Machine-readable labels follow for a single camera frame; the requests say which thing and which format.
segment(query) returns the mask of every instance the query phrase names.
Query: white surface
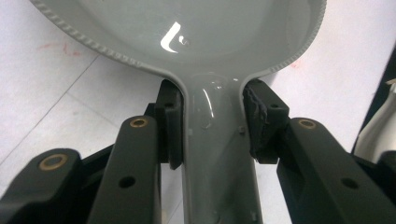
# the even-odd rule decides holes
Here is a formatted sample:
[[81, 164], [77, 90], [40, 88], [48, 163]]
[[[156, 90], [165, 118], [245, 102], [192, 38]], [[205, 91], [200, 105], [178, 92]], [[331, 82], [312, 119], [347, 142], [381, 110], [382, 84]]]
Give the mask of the white surface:
[[[351, 149], [395, 43], [395, 11], [392, 0], [329, 0], [306, 54], [266, 78], [291, 117], [322, 122]], [[41, 151], [70, 146], [87, 156], [106, 147], [122, 120], [155, 99], [160, 78], [95, 60], [29, 2], [2, 1], [0, 15], [0, 189]], [[290, 223], [275, 170], [257, 166], [264, 222]], [[179, 171], [163, 171], [164, 216], [173, 224], [183, 218], [180, 179]]]

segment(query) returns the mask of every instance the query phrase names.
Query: mounting hole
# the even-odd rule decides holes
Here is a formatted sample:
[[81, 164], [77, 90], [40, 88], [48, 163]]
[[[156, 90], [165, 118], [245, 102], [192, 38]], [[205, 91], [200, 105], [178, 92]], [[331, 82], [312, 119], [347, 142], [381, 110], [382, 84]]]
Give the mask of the mounting hole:
[[172, 103], [166, 103], [165, 104], [165, 107], [166, 108], [172, 108], [172, 107], [174, 107], [175, 105], [174, 104], [172, 104]]
[[129, 187], [133, 186], [136, 180], [133, 176], [125, 176], [123, 179], [120, 180], [119, 186], [122, 189], [128, 189]]
[[359, 188], [358, 183], [356, 183], [356, 181], [351, 178], [342, 178], [341, 182], [347, 188], [350, 188], [350, 189], [358, 189]]
[[309, 119], [300, 119], [298, 123], [306, 129], [315, 129], [317, 127], [317, 124]]
[[141, 128], [148, 125], [149, 121], [146, 119], [133, 119], [131, 121], [131, 126], [134, 128]]
[[42, 171], [56, 170], [67, 162], [67, 156], [64, 154], [53, 154], [44, 159], [38, 167]]

